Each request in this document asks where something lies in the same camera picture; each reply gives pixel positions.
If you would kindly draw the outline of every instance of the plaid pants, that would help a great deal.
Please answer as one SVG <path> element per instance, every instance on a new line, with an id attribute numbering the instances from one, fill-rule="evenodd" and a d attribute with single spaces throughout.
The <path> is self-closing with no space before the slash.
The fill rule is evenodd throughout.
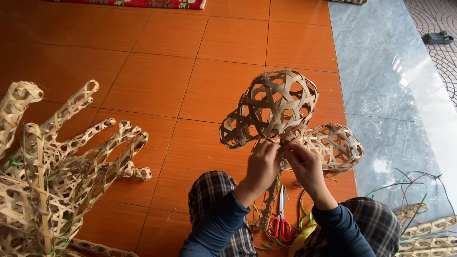
<path id="1" fill-rule="evenodd" d="M 200 222 L 203 213 L 216 201 L 234 190 L 235 180 L 223 171 L 203 173 L 192 185 L 189 192 L 189 214 L 191 224 Z M 399 249 L 400 224 L 386 205 L 366 197 L 356 197 L 342 202 L 351 210 L 354 221 L 372 247 L 377 257 L 391 257 Z M 243 227 L 235 231 L 221 257 L 258 257 L 253 236 L 246 217 Z M 327 241 L 318 226 L 305 240 L 303 248 L 295 252 L 295 257 L 330 256 Z"/>

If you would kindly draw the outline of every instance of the orange tile floor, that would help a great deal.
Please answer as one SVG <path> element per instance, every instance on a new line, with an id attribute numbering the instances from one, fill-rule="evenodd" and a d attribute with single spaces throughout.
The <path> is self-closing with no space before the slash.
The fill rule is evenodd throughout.
<path id="1" fill-rule="evenodd" d="M 69 120 L 58 139 L 105 118 L 130 120 L 149 133 L 133 161 L 150 167 L 153 178 L 116 180 L 84 217 L 80 239 L 140 256 L 176 256 L 191 230 L 187 192 L 194 180 L 210 170 L 236 181 L 245 174 L 252 146 L 227 149 L 218 128 L 260 73 L 294 68 L 317 85 L 310 128 L 346 123 L 325 0 L 208 0 L 203 11 L 40 0 L 7 1 L 0 8 L 0 92 L 20 80 L 44 90 L 44 100 L 31 104 L 23 121 L 44 122 L 96 79 L 101 87 L 94 103 Z M 353 172 L 338 180 L 326 180 L 337 200 L 357 195 Z M 285 215 L 296 225 L 301 190 L 293 173 L 284 172 L 281 182 L 290 200 Z M 311 203 L 306 198 L 305 208 Z M 257 214 L 248 217 L 255 221 Z M 256 237 L 254 243 L 261 245 Z"/>

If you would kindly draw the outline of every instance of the scissors blade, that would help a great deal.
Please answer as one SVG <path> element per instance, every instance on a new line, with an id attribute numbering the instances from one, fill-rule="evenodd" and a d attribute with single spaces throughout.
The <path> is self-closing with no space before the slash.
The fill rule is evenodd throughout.
<path id="1" fill-rule="evenodd" d="M 286 194 L 286 188 L 281 186 L 281 191 L 279 192 L 279 217 L 284 218 L 284 198 Z"/>

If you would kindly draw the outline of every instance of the red floral fabric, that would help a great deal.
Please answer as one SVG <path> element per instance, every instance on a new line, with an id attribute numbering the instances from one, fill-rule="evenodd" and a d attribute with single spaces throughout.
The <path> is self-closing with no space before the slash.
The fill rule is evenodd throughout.
<path id="1" fill-rule="evenodd" d="M 203 10 L 206 0 L 48 0 L 99 5 Z"/>

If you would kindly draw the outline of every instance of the hand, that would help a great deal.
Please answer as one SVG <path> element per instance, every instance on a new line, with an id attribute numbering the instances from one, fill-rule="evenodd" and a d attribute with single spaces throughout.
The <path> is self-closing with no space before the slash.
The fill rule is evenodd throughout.
<path id="1" fill-rule="evenodd" d="M 292 166 L 298 183 L 308 192 L 318 209 L 331 210 L 338 207 L 338 203 L 325 185 L 319 155 L 311 152 L 304 145 L 288 144 L 284 157 Z"/>
<path id="2" fill-rule="evenodd" d="M 275 181 L 280 171 L 280 145 L 264 140 L 248 159 L 246 177 L 234 190 L 235 198 L 245 207 L 256 200 Z"/>

